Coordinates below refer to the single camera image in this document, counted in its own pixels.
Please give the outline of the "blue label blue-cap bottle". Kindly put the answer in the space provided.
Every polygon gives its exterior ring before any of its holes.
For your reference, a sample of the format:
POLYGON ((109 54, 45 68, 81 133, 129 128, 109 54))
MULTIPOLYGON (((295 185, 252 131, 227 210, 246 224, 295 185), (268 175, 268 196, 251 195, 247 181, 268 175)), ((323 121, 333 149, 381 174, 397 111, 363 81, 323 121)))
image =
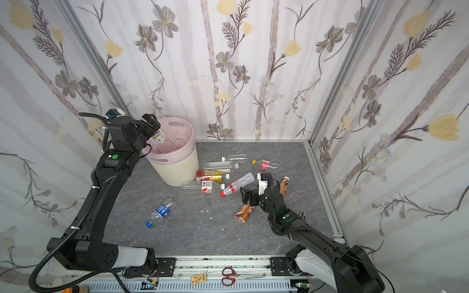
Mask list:
POLYGON ((170 216, 171 212, 173 211, 173 207, 174 202, 171 198, 163 200, 161 204, 153 211, 149 220, 146 221, 145 226, 147 228, 152 228, 168 218, 168 216, 170 216))

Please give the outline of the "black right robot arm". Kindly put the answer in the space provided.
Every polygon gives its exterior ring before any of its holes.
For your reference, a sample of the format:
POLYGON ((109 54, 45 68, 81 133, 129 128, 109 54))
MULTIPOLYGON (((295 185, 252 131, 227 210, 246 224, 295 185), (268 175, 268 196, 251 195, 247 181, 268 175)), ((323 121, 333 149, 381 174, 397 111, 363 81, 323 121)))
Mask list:
POLYGON ((278 186, 269 186, 263 194, 241 188, 243 203, 259 206, 267 214, 271 230, 277 236, 289 236, 305 250, 316 255, 332 274, 329 286, 339 293, 383 293, 385 283, 364 249, 349 247, 326 237, 300 215, 287 208, 278 186))

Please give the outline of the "clear red white label bottle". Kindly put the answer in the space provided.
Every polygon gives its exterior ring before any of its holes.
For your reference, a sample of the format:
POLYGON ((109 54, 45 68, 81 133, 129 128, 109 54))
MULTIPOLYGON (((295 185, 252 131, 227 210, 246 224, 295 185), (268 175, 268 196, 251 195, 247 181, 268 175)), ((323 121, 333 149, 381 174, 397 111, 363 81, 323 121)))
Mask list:
POLYGON ((213 194, 222 192, 225 189, 225 184, 211 180, 192 181, 185 184, 182 188, 187 190, 198 190, 203 194, 213 194))

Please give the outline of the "crushed black white label bottle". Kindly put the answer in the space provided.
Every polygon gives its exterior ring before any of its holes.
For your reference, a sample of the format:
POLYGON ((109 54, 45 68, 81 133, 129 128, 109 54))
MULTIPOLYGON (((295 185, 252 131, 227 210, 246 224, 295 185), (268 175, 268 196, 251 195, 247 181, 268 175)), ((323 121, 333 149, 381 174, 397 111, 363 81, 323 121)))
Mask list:
POLYGON ((150 140, 154 142, 155 144, 162 144, 166 140, 166 135, 161 131, 158 130, 151 138, 150 140))

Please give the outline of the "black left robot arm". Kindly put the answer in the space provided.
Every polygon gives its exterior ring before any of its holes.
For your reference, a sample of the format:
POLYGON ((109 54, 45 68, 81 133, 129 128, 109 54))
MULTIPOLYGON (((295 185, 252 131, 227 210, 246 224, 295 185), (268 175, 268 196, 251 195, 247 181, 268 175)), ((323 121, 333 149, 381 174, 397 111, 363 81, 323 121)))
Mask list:
POLYGON ((68 270, 102 273, 130 268, 152 273, 158 266, 153 249, 108 244, 103 238, 117 196, 161 125, 153 114, 135 120, 115 109, 99 120, 105 123, 107 140, 90 176, 92 187, 72 224, 61 237, 51 238, 46 249, 68 270))

